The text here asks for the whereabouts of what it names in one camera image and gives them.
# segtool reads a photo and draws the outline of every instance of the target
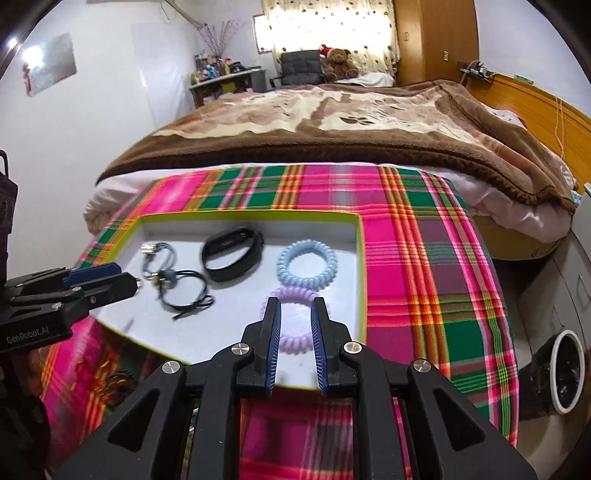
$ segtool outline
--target black leather chair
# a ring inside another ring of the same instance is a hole
[[[282,53],[281,70],[283,76],[269,80],[273,88],[290,88],[294,85],[318,85],[324,83],[319,50]]]

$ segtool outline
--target brown teddy bear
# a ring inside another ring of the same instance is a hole
[[[351,52],[342,48],[331,48],[326,54],[326,66],[324,78],[327,82],[336,80],[353,79],[359,75],[359,71],[353,65]]]

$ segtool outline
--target blue spiral hair tie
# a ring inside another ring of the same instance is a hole
[[[287,270],[290,262],[298,255],[311,252],[315,252],[324,258],[327,264],[324,271],[314,277],[306,278],[290,274],[289,270]],[[277,278],[286,287],[291,286],[320,290],[328,286],[330,282],[335,279],[338,268],[339,262],[336,258],[335,251],[322,242],[308,238],[306,240],[298,240],[297,242],[292,243],[281,252],[277,262]]]

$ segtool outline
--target brown blanket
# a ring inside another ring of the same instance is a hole
[[[526,205],[553,202],[574,211],[556,157],[446,80],[233,95],[147,136],[98,181],[138,170],[321,161],[446,167]]]

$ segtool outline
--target chair armrest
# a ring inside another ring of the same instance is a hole
[[[269,82],[271,82],[271,86],[273,88],[276,88],[277,86],[275,85],[275,80],[281,80],[283,77],[273,77],[272,79],[269,79]]]

